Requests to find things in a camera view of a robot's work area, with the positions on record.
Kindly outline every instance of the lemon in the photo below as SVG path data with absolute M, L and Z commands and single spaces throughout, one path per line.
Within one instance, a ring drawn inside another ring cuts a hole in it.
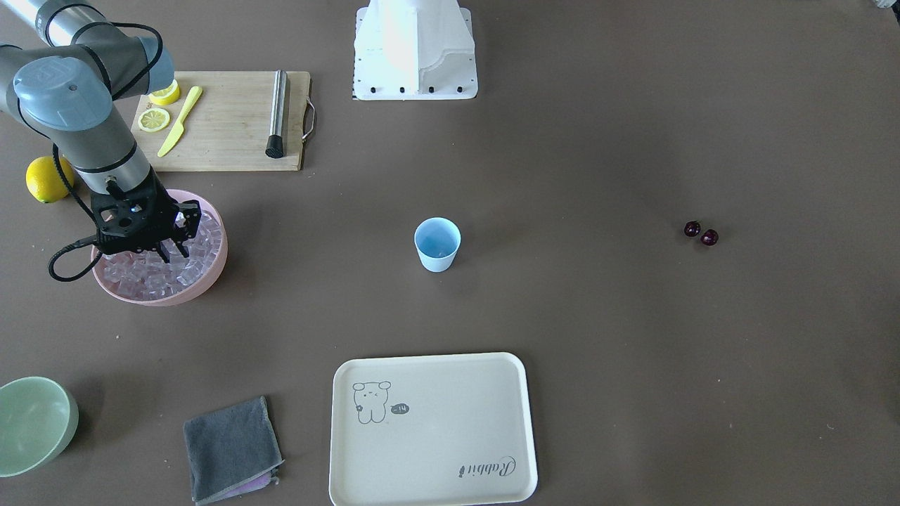
M 59 157 L 59 164 L 68 183 L 74 187 L 75 171 L 72 170 L 72 165 L 62 157 Z M 50 156 L 36 158 L 29 164 L 25 171 L 25 184 L 31 195 L 43 203 L 53 203 L 68 195 L 68 190 L 53 165 L 53 157 Z
M 156 105 L 173 104 L 180 96 L 181 88 L 178 87 L 178 81 L 176 79 L 172 79 L 172 84 L 169 85 L 168 88 L 155 91 L 149 95 L 150 102 Z
M 138 119 L 138 126 L 143 131 L 160 131 L 166 128 L 166 125 L 169 123 L 169 119 L 171 115 L 165 109 L 160 109 L 159 107 L 151 107 L 147 111 L 144 111 L 140 114 L 140 118 Z

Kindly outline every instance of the yellow plastic knife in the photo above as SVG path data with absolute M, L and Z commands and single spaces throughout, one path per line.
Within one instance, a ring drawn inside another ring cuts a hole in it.
M 191 91 L 187 92 L 187 98 L 184 100 L 181 112 L 178 113 L 178 118 L 175 120 L 175 124 L 172 125 L 172 130 L 169 131 L 166 141 L 163 142 L 163 147 L 159 149 L 158 157 L 164 157 L 181 139 L 182 134 L 185 133 L 185 118 L 187 118 L 187 114 L 191 112 L 191 109 L 194 108 L 202 93 L 203 88 L 199 86 L 194 86 L 191 88 Z

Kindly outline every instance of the gray cloth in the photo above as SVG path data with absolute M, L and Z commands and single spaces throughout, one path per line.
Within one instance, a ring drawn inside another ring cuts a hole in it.
M 186 421 L 184 442 L 197 506 L 265 487 L 284 462 L 265 397 Z

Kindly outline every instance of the pink bowl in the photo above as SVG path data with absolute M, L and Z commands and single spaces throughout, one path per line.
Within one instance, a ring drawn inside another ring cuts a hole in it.
M 168 297 L 163 297 L 162 299 L 156 299 L 154 301 L 136 301 L 132 299 L 128 299 L 118 295 L 112 289 L 112 284 L 104 280 L 103 271 L 104 271 L 104 260 L 101 258 L 97 265 L 94 266 L 94 279 L 97 280 L 97 283 L 107 292 L 109 295 L 119 299 L 120 301 L 125 301 L 126 303 L 134 303 L 140 304 L 143 306 L 174 306 L 180 303 L 186 303 L 191 299 L 196 298 L 203 292 L 209 290 L 210 286 L 219 279 L 219 275 L 222 273 L 222 269 L 225 267 L 225 259 L 228 256 L 228 237 L 225 235 L 225 224 L 222 223 L 222 218 L 219 216 L 219 213 L 216 212 L 215 208 L 212 207 L 212 204 L 207 202 L 201 196 L 192 194 L 190 192 L 186 192 L 184 190 L 169 190 L 167 189 L 169 195 L 172 198 L 176 199 L 178 202 L 184 202 L 186 200 L 195 199 L 200 203 L 200 209 L 202 211 L 208 212 L 212 218 L 219 224 L 222 230 L 222 241 L 219 246 L 219 251 L 216 253 L 216 258 L 212 262 L 212 267 L 194 282 L 192 285 L 187 286 L 181 292 L 177 294 L 170 295 Z M 91 259 L 93 260 L 96 257 L 98 251 L 97 248 L 91 247 Z

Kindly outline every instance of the bowl of ice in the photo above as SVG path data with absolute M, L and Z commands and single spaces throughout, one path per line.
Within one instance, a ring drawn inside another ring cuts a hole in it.
M 155 251 L 102 255 L 94 266 L 94 278 L 121 301 L 145 306 L 186 303 L 206 292 L 225 267 L 228 239 L 216 210 L 196 194 L 167 191 L 178 202 L 195 199 L 200 203 L 202 217 L 197 235 L 184 243 L 189 257 L 182 257 L 171 239 L 163 242 L 169 251 L 168 264 Z M 96 248 L 91 248 L 91 258 L 96 254 Z

